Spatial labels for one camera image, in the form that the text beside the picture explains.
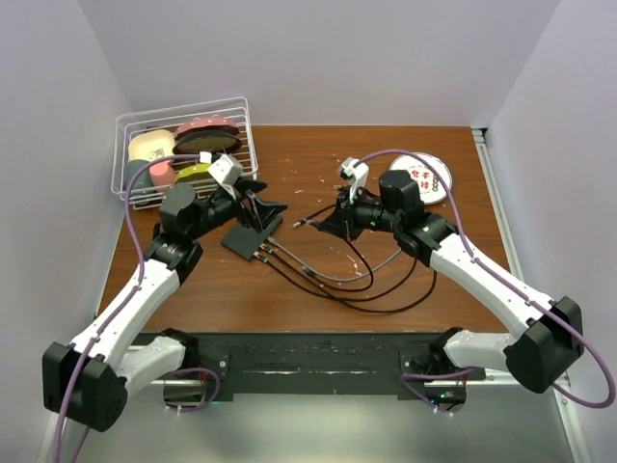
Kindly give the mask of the black network switch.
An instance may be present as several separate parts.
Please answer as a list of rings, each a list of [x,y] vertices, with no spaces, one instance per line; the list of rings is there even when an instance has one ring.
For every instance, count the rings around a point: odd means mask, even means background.
[[[263,231],[256,231],[253,228],[244,227],[240,223],[236,223],[223,237],[221,244],[237,257],[245,261],[251,261],[260,245],[272,236],[281,225],[282,220],[283,217],[280,213]]]

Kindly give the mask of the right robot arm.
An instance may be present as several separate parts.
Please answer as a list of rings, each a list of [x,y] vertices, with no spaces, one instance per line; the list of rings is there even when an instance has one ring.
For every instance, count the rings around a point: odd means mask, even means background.
[[[341,167],[335,210],[317,228],[345,241],[363,231],[390,233],[400,250],[457,283],[503,324],[503,336],[452,328],[430,348],[429,366],[442,378],[462,368],[509,372],[523,387],[540,394],[578,358],[584,348],[579,305],[554,300],[511,275],[465,240],[440,214],[428,211],[417,183],[404,170],[379,177],[379,194],[365,188],[364,164]]]

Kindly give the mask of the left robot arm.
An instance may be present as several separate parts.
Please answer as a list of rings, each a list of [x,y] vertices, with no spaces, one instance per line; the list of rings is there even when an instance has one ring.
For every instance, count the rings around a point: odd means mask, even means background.
[[[71,419],[104,432],[119,419],[128,399],[152,381],[171,373],[189,378],[198,371],[198,341],[177,330],[164,331],[136,352],[129,348],[197,266],[202,236],[232,219],[263,232],[286,210],[285,203],[258,197],[266,186],[241,178],[218,187],[205,201],[187,183],[168,190],[153,239],[138,251],[138,266],[125,287],[69,344],[53,342],[44,351],[47,410],[57,413],[60,422]]]

